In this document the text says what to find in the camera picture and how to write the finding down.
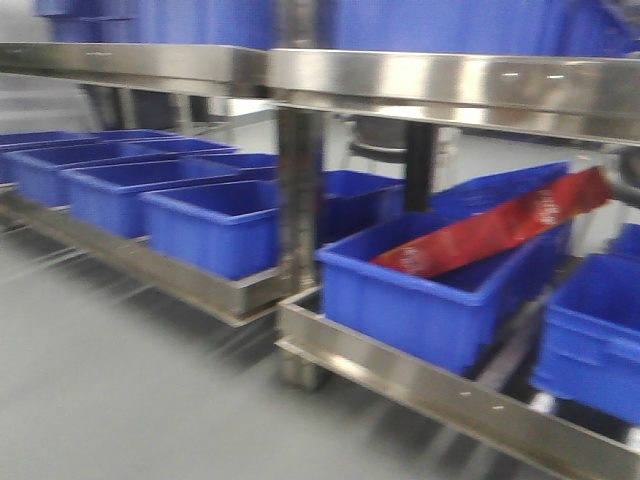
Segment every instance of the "crate handle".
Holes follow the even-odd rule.
[[[640,363],[640,344],[629,340],[613,340],[607,346],[607,352],[613,356]]]

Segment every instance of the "shelf frame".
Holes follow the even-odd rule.
[[[499,393],[513,362],[531,352],[539,323],[522,327],[476,381],[450,374],[322,316],[312,306],[321,290],[308,232],[322,208],[318,137],[326,113],[407,121],[406,180],[416,189],[405,208],[419,209],[432,126],[640,146],[640,61],[277,49],[267,83],[279,108],[284,216],[304,226],[284,236],[281,266],[294,279],[279,309],[284,378],[313,389],[328,370],[555,476],[638,480],[637,450],[540,412],[540,402]]]

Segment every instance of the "shelf leg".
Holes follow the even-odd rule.
[[[291,352],[281,350],[280,375],[285,383],[313,392],[329,379],[328,370]]]
[[[438,155],[437,125],[407,122],[404,208],[408,212],[424,212],[433,183],[433,170]]]
[[[319,112],[280,108],[280,271],[288,293],[316,284],[317,219],[322,208],[322,124]]]
[[[120,102],[120,111],[122,112],[122,122],[124,128],[133,130],[138,127],[136,120],[135,100],[133,91],[130,88],[118,89],[118,101]]]
[[[191,112],[191,98],[189,95],[174,93],[171,95],[173,103],[178,112],[177,125],[182,135],[193,136],[193,114]]]

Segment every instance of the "blue crate stack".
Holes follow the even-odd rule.
[[[343,50],[623,56],[637,35],[605,0],[326,0],[320,44]],[[276,0],[37,0],[65,42],[276,46]]]

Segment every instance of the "reflective steel surface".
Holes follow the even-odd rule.
[[[215,277],[144,245],[111,235],[62,211],[50,210],[8,191],[0,194],[0,214],[87,251],[106,263],[148,281],[232,327],[269,315],[283,289],[276,269],[230,281]]]
[[[453,375],[314,313],[319,290],[280,304],[278,346],[419,413],[485,441],[560,478],[637,480],[633,445],[597,434],[490,388]],[[286,372],[302,386],[305,372]]]
[[[266,61],[221,45],[0,44],[0,72],[202,96],[259,96]]]
[[[289,106],[640,144],[640,61],[277,49]]]

